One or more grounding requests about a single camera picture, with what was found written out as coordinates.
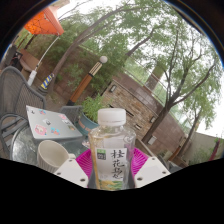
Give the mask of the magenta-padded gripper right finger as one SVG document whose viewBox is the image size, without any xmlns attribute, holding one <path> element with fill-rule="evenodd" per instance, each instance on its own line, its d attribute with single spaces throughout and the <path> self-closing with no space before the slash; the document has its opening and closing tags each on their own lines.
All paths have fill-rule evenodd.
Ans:
<svg viewBox="0 0 224 224">
<path fill-rule="evenodd" d="M 170 174 L 168 169 L 155 156 L 148 156 L 135 148 L 131 161 L 131 174 L 134 187 L 141 188 Z"/>
</svg>

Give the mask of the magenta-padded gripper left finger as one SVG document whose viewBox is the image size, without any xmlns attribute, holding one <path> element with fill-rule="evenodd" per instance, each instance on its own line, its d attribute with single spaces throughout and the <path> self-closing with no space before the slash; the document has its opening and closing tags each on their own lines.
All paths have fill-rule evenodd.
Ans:
<svg viewBox="0 0 224 224">
<path fill-rule="evenodd" d="M 93 184 L 94 178 L 91 151 L 87 149 L 78 157 L 70 154 L 54 174 L 78 186 L 88 188 Z"/>
</svg>

